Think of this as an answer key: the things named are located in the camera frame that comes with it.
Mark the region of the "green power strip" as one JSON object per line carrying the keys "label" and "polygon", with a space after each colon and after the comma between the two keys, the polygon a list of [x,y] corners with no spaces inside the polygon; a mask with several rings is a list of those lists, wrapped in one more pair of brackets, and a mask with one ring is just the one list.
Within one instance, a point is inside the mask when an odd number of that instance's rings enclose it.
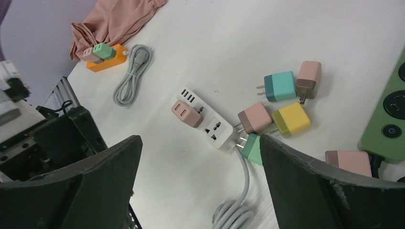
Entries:
{"label": "green power strip", "polygon": [[405,159],[405,52],[402,51],[358,142],[388,161]]}

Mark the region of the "green plug on orange strip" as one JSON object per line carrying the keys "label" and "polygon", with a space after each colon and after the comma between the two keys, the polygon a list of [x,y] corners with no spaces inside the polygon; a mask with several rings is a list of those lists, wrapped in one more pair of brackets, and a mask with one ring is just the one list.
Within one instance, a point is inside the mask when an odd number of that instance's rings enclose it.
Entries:
{"label": "green plug on orange strip", "polygon": [[99,43],[93,47],[93,53],[103,60],[113,59],[116,51],[105,43]]}

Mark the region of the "orange power strip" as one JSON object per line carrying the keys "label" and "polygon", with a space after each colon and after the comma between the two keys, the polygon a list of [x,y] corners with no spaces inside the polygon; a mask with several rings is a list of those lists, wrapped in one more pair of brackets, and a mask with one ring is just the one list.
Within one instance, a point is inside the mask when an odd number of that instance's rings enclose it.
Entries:
{"label": "orange power strip", "polygon": [[112,48],[115,50],[115,56],[112,59],[104,60],[101,63],[93,63],[91,61],[87,61],[86,68],[96,73],[123,64],[129,54],[128,49],[121,44],[116,44],[112,46]]}

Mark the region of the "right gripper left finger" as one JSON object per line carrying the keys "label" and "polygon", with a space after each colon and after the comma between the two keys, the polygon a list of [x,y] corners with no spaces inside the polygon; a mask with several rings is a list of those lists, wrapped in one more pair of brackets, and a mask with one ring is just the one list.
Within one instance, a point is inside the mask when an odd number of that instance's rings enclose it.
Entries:
{"label": "right gripper left finger", "polygon": [[132,135],[27,181],[0,186],[3,229],[139,229],[130,198],[142,151]]}

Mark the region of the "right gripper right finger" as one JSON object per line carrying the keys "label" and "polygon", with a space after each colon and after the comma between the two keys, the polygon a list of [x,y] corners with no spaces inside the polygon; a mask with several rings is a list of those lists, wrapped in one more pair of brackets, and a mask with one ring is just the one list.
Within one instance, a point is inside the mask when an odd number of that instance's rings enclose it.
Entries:
{"label": "right gripper right finger", "polygon": [[260,152],[281,229],[402,229],[403,183],[358,175],[268,136]]}

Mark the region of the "pink cloth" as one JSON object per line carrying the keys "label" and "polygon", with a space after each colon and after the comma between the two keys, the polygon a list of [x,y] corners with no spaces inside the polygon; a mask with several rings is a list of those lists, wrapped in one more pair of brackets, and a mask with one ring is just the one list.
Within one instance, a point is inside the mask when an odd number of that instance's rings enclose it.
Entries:
{"label": "pink cloth", "polygon": [[166,0],[98,0],[83,22],[72,23],[72,61],[83,60],[84,50],[99,43],[122,44],[137,34]]}

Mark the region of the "white power strip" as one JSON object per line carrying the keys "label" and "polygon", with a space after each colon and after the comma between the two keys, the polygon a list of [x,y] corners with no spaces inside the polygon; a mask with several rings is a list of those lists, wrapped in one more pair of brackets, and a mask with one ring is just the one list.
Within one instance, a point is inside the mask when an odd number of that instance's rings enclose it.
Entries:
{"label": "white power strip", "polygon": [[198,130],[203,138],[215,149],[227,152],[231,147],[229,143],[236,140],[238,132],[228,121],[210,107],[202,98],[187,87],[181,88],[174,97],[183,100],[193,107],[203,117],[201,124],[194,128]]}

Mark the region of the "pink charger plug end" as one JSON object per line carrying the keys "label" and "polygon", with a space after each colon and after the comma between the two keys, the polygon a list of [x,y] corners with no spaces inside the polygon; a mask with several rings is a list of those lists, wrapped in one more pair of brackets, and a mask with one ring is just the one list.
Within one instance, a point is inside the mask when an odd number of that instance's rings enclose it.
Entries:
{"label": "pink charger plug end", "polygon": [[321,63],[304,61],[296,79],[296,92],[299,103],[304,104],[306,99],[314,99],[318,93],[321,79]]}

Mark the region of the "teal usb charger plug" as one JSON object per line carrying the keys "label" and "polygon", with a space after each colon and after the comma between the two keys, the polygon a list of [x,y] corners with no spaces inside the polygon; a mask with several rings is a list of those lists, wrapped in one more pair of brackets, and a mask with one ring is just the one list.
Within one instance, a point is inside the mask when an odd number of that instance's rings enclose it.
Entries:
{"label": "teal usb charger plug", "polygon": [[265,91],[257,93],[257,95],[265,95],[269,102],[279,102],[297,97],[292,71],[267,75],[264,77],[264,85],[257,86],[256,88],[264,88]]}

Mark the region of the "yellow charger plug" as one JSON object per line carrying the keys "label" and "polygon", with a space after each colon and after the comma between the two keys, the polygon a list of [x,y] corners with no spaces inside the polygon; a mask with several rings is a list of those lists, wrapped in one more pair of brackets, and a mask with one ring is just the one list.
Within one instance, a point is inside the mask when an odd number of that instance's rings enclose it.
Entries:
{"label": "yellow charger plug", "polygon": [[277,129],[267,134],[280,132],[284,138],[296,135],[311,127],[312,122],[299,102],[292,103],[271,113]]}

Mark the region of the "pink charger plug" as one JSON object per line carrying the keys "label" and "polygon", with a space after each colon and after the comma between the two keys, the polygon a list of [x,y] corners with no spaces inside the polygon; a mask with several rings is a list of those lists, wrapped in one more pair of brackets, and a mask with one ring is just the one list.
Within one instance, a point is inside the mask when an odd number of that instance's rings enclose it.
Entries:
{"label": "pink charger plug", "polygon": [[262,102],[255,103],[239,112],[238,118],[240,123],[236,126],[242,125],[238,132],[245,131],[247,134],[263,132],[273,124],[273,119]]}

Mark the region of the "pink plug on orange strip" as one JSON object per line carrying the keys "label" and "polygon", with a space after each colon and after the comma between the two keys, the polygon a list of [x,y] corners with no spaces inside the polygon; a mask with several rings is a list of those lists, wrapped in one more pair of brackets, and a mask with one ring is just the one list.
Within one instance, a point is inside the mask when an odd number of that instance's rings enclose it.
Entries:
{"label": "pink plug on orange strip", "polygon": [[96,55],[93,52],[93,47],[90,47],[90,48],[87,48],[84,50],[83,59],[86,61],[91,61],[95,64],[99,64],[104,61],[104,59],[102,59],[101,57],[99,57],[98,55]]}

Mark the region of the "green plug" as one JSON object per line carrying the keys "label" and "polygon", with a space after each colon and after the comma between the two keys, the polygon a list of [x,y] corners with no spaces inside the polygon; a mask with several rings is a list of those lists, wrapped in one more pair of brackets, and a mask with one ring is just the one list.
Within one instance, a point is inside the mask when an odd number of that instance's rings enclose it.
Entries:
{"label": "green plug", "polygon": [[103,60],[113,59],[116,51],[105,43],[99,43],[93,47],[93,53]]}
{"label": "green plug", "polygon": [[242,157],[262,166],[263,164],[260,152],[260,136],[251,133],[248,135],[248,137],[241,137],[240,139],[243,141],[243,144],[237,144],[236,146],[242,150]]}

